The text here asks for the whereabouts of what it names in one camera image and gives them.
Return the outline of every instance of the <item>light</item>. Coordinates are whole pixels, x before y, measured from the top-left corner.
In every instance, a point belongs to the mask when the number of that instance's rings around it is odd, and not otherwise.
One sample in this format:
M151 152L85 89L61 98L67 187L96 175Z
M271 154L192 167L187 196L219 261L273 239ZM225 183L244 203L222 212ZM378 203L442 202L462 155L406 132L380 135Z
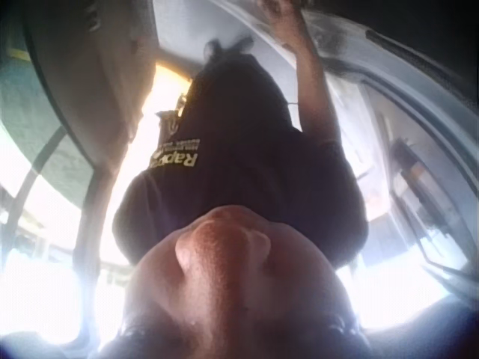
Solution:
M118 249L112 232L113 217L132 180L147 169L150 156L158 146L159 111L174 110L180 95L187 93L191 81L180 74L156 65L153 87L143 105L143 118L138 124L136 136L128 147L107 209L100 246L102 261L127 265L128 261Z

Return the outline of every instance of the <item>black t-shirt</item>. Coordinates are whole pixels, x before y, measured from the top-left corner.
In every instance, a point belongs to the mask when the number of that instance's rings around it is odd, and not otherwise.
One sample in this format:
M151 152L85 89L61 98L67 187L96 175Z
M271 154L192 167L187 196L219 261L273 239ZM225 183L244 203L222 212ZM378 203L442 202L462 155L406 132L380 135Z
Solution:
M250 57L207 69L180 128L127 190L114 222L137 263L169 233L218 206L248 207L308 237L334 266L364 244L364 204L340 144L290 125L271 78Z

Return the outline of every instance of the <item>man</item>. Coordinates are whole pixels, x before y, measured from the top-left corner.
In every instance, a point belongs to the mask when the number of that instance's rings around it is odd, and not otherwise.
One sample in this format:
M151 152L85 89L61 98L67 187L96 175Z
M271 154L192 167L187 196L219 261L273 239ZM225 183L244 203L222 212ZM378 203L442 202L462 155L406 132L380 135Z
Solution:
M196 78L177 132L125 194L138 265L105 358L325 358L366 353L334 269L367 233L323 68L292 0L262 1L296 54L299 116L248 55Z

